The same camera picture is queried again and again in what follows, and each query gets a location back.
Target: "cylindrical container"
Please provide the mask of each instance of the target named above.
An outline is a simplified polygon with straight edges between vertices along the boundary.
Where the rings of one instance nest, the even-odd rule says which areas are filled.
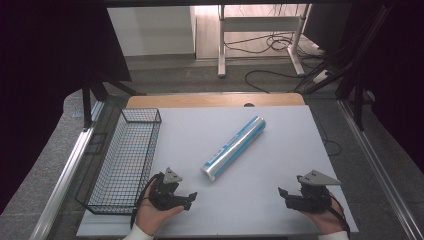
[[[225,146],[203,165],[202,170],[213,182],[233,162],[249,144],[262,132],[266,122],[261,117],[254,117]]]

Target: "black cable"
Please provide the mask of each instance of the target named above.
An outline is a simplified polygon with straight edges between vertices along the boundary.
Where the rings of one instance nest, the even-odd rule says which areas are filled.
[[[378,9],[368,15],[368,18],[363,21],[362,26],[357,30],[356,34],[351,37],[341,48],[334,52],[326,53],[323,58],[326,61],[338,64],[346,65],[355,50],[355,46],[360,44],[360,39],[368,31],[373,23],[373,19],[377,16]]]
[[[294,13],[295,16],[297,16],[297,10],[298,9],[299,9],[299,4],[296,4],[296,12]],[[290,37],[290,42],[293,40],[293,35],[294,35],[294,32],[292,32],[292,36]]]
[[[253,70],[253,71],[248,72],[248,73],[244,76],[244,81],[246,82],[246,84],[247,84],[247,85],[249,85],[249,86],[251,86],[251,87],[253,87],[253,88],[256,88],[256,89],[258,89],[258,90],[260,90],[260,91],[262,91],[262,92],[265,92],[265,93],[270,93],[270,92],[269,92],[269,91],[267,91],[267,90],[265,90],[265,89],[263,89],[263,88],[260,88],[260,87],[258,87],[258,86],[253,85],[252,83],[250,83],[250,82],[249,82],[249,80],[247,80],[247,77],[248,77],[250,74],[252,74],[252,73],[257,73],[257,72],[261,72],[261,73],[270,73],[270,74],[275,74],[275,75],[279,75],[279,76],[283,76],[283,77],[289,77],[289,78],[303,78],[303,76],[302,76],[302,77],[299,77],[299,76],[290,76],[290,75],[287,75],[287,74],[277,73],[277,72],[272,72],[272,71],[267,71],[267,70]]]
[[[146,183],[144,186],[144,189],[140,192],[140,196],[138,196],[137,202],[134,205],[133,211],[131,213],[131,219],[130,219],[130,228],[132,229],[132,226],[135,223],[135,219],[137,217],[138,208],[140,207],[141,202],[145,199],[144,194],[146,193],[147,188],[152,184],[152,182],[158,178],[159,174],[155,174],[150,180]]]
[[[330,195],[330,197],[339,205],[339,208],[342,210],[342,213],[343,213],[343,217],[344,218],[346,218],[346,216],[344,215],[344,209],[343,209],[343,206],[342,206],[342,204],[340,204],[340,202],[339,202],[339,200],[337,200],[337,198],[335,198],[334,196],[331,196]]]
[[[303,93],[306,92],[306,89],[308,89],[308,87],[314,82],[314,79],[310,79],[309,81],[307,81],[304,85],[303,85]]]
[[[338,220],[339,220],[339,222],[342,224],[342,228],[347,232],[347,238],[349,238],[350,239],[350,227],[349,227],[349,224],[347,223],[347,221],[346,221],[346,217],[344,216],[344,214],[343,214],[343,216],[340,214],[340,213],[338,213],[336,210],[334,210],[334,208],[332,208],[332,207],[328,207],[327,208],[327,210],[330,212],[330,213],[332,213]]]
[[[280,10],[278,10],[278,15],[277,16],[281,16],[281,9],[283,8],[283,4],[280,4]]]
[[[277,4],[274,4],[272,9],[268,12],[267,16],[269,16],[269,14],[271,14],[272,10],[274,10],[274,16],[275,16],[275,8],[276,8]]]
[[[241,49],[241,48],[233,48],[233,47],[230,47],[230,46],[228,46],[225,42],[224,42],[224,45],[225,45],[228,49],[231,49],[231,50],[237,50],[237,51],[242,51],[242,52],[247,52],[247,53],[256,53],[256,54],[266,52],[266,51],[268,51],[268,49],[270,49],[270,48],[271,48],[271,46],[268,46],[266,49],[264,49],[264,50],[262,50],[262,51],[253,52],[253,51],[249,51],[249,50],[245,50],[245,49]]]
[[[302,49],[302,47],[300,47],[299,45],[297,46],[297,53],[300,53],[299,55],[303,55],[303,56],[306,56],[306,57],[316,57],[316,58],[320,58],[320,59],[324,59],[324,57],[325,56],[323,56],[323,55],[315,55],[315,54],[310,54],[310,53],[307,53],[305,50],[303,50]]]
[[[293,89],[293,92],[300,93],[298,89],[300,89],[303,85],[307,84],[308,82],[313,81],[313,76],[316,76],[320,70],[323,70],[326,67],[327,63],[325,61],[321,62],[318,66],[316,66],[314,69],[312,69],[311,72],[309,72],[308,75],[306,75],[302,81]]]
[[[300,57],[300,62],[307,68],[316,68],[317,66],[311,66],[305,63],[305,59],[322,59],[320,57]]]
[[[243,11],[241,10],[241,5],[239,5],[239,11],[241,12],[241,15],[243,15],[243,17],[244,17],[244,13],[243,13]]]
[[[281,51],[281,50],[287,49],[289,47],[290,43],[291,43],[291,40],[287,40],[284,37],[281,38],[281,39],[274,39],[274,38],[275,38],[275,36],[271,36],[271,37],[267,38],[267,40],[266,40],[266,44],[269,47],[271,47],[274,51]],[[284,46],[281,47],[281,48],[276,48],[276,47],[274,47],[274,44],[276,44],[276,43],[281,43]]]
[[[274,17],[277,15],[276,7],[277,7],[277,4],[274,4],[274,7],[273,7],[273,9],[274,9]],[[280,4],[280,10],[278,11],[278,16],[280,16],[280,14],[281,14],[281,8],[282,7],[283,7],[283,4]],[[274,36],[277,35],[276,34],[276,31],[273,31],[271,35],[272,35],[272,40],[274,41],[275,40],[274,39]]]
[[[270,38],[270,37],[281,37],[282,39],[280,39],[280,40],[290,40],[288,37],[280,36],[280,35],[290,34],[290,33],[291,32],[282,32],[282,33],[276,33],[276,34],[269,34],[269,35],[265,35],[265,36],[260,36],[260,37],[255,37],[255,38],[249,38],[249,39],[235,41],[235,42],[229,42],[229,43],[226,42],[226,44],[227,45],[231,45],[231,44],[236,44],[236,43],[244,43],[244,42],[259,40],[259,39],[262,39],[262,38]]]
[[[284,4],[284,5],[286,5],[286,6],[284,6],[283,16],[286,16],[287,4]]]
[[[318,116],[315,114],[315,112],[312,110],[312,108],[309,108],[310,110],[311,110],[311,113],[312,113],[312,116],[313,116],[313,118],[315,119],[315,122],[317,123],[317,125],[318,125],[318,127],[319,128],[321,128],[321,130],[322,130],[322,133],[323,133],[323,135],[324,135],[324,138],[321,138],[321,140],[322,140],[322,142],[324,143],[324,147],[327,145],[327,143],[333,143],[333,144],[336,144],[337,145],[337,147],[338,147],[338,151],[336,152],[336,153],[328,153],[327,152],[327,155],[328,156],[337,156],[337,155],[339,155],[341,152],[342,152],[342,147],[340,146],[340,144],[339,143],[337,143],[336,141],[332,141],[332,140],[329,140],[328,139],[328,135],[327,135],[327,132],[325,131],[325,129],[324,129],[324,126],[322,126],[322,123],[321,123],[321,121],[319,120],[319,118],[318,118]]]

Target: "wire basket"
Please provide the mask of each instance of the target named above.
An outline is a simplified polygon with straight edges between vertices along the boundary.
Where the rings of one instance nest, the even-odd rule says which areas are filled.
[[[149,181],[161,122],[158,109],[122,109],[106,154],[90,163],[76,200],[94,214],[130,215]]]

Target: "metal bar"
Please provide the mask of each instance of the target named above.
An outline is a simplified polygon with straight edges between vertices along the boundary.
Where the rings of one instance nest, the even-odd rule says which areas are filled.
[[[145,96],[145,93],[140,93],[130,87],[128,87],[127,85],[116,81],[115,79],[112,79],[110,76],[102,73],[102,72],[93,72],[93,74],[96,75],[96,77],[98,77],[99,79],[97,80],[98,82],[102,82],[102,81],[106,81],[108,83],[110,83],[111,85],[113,85],[114,87],[121,89],[122,91],[124,91],[125,93],[131,95],[131,96]]]
[[[66,0],[59,4],[82,7],[97,6],[108,8],[158,7],[158,6],[201,6],[201,5],[251,5],[251,4],[306,4],[306,3],[352,3],[353,0]]]
[[[219,56],[218,56],[218,76],[225,77],[225,46],[224,46],[224,34],[225,34],[225,5],[219,6],[221,12],[219,14]]]
[[[380,186],[382,187],[387,199],[392,205],[395,214],[399,218],[403,229],[408,235],[408,238],[411,240],[424,239],[414,219],[414,216],[412,215],[402,196],[396,190],[396,187],[394,186],[388,173],[382,165],[380,158],[374,151],[365,132],[360,131],[358,126],[355,124],[355,120],[352,117],[353,113],[350,109],[349,104],[346,100],[339,100],[338,103],[342,109],[344,116],[346,117],[347,122],[349,123],[350,128],[352,129],[353,134],[355,135],[359,145],[361,146],[365,156],[367,157],[370,167],[376,175]]]
[[[362,104],[364,102],[364,84],[363,77],[360,73],[356,73],[356,86],[355,86],[355,105],[353,108],[353,120],[358,126],[359,130],[364,131],[364,127],[362,126]]]
[[[90,101],[90,85],[88,79],[85,78],[82,86],[82,103],[84,107],[84,128],[83,132],[86,132],[93,123],[91,118],[91,101]]]
[[[100,111],[103,108],[104,103],[97,102],[93,107],[93,118],[97,119]],[[34,228],[34,231],[31,234],[30,239],[41,240],[46,239],[53,222],[56,218],[56,215],[62,205],[63,199],[68,191],[68,188],[71,184],[74,173],[78,168],[78,164],[82,158],[83,151],[88,144],[88,141],[93,133],[94,125],[85,132],[81,132],[78,137],[77,143],[74,146],[74,149],[71,152],[71,155],[68,158],[68,161],[62,171],[62,174],[57,181],[57,184],[50,195],[50,198],[41,213],[40,218],[38,219],[37,225]]]
[[[355,86],[355,73],[358,71],[359,65],[361,64],[365,54],[371,46],[371,43],[377,35],[378,30],[380,29],[381,25],[383,25],[394,4],[395,3],[391,3],[388,8],[386,8],[384,5],[381,5],[378,15],[376,16],[376,19],[374,20],[370,30],[368,30],[367,35],[359,46],[358,51],[356,51],[355,55],[353,56],[352,71],[348,72],[348,74],[340,82],[339,87],[336,89],[337,98],[346,99],[349,96],[350,92]]]
[[[328,64],[326,64],[324,67],[321,67],[320,69],[319,69],[319,72],[322,72],[322,71],[324,71],[324,69],[326,68],[328,66]],[[315,85],[313,85],[312,87],[310,87],[310,88],[307,88],[306,90],[305,90],[305,94],[310,94],[310,93],[313,93],[313,92],[315,92],[315,91],[318,91],[319,89],[321,89],[321,88],[323,88],[323,87],[325,87],[325,86],[327,86],[328,84],[330,84],[330,83],[332,83],[332,82],[334,82],[334,81],[336,81],[337,79],[339,79],[339,78],[341,78],[347,71],[349,71],[349,69],[350,69],[350,67],[352,66],[352,64],[351,63],[349,63],[348,65],[346,65],[345,67],[343,67],[342,69],[340,69],[340,70],[338,70],[338,71],[336,71],[336,72],[334,72],[333,74],[331,74],[331,75],[329,75],[329,76],[327,76],[326,78],[324,78],[324,80],[322,80],[321,82],[319,82],[319,83],[317,83],[317,84],[315,84]]]
[[[225,32],[296,31],[300,17],[227,17]]]
[[[303,31],[303,26],[305,25],[305,20],[306,20],[306,15],[308,14],[309,5],[310,4],[305,5],[305,10],[300,16],[299,23],[297,25],[297,30],[294,34],[294,38],[292,41],[293,44],[287,48],[287,52],[289,53],[289,56],[293,62],[294,69],[296,70],[296,73],[298,76],[305,75],[305,71],[303,70],[302,64],[300,63],[299,58],[297,56],[297,46],[299,44],[300,35],[302,34],[302,31]]]
[[[93,92],[94,97],[97,101],[106,101],[109,96],[105,86],[101,81],[97,81],[95,79],[89,79],[88,84],[90,86],[91,91]]]

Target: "white table surface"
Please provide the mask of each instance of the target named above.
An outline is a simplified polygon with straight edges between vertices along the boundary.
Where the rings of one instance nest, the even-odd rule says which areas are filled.
[[[168,220],[156,237],[289,236],[318,234],[301,213],[287,209],[277,187],[300,195],[297,175],[312,169],[337,178],[308,106],[161,108],[151,176],[171,167],[183,177],[175,194],[198,192],[190,211]],[[254,116],[267,122],[262,134],[210,182],[200,169]],[[329,186],[358,229],[340,186]],[[86,211],[77,236],[122,237],[128,216]]]

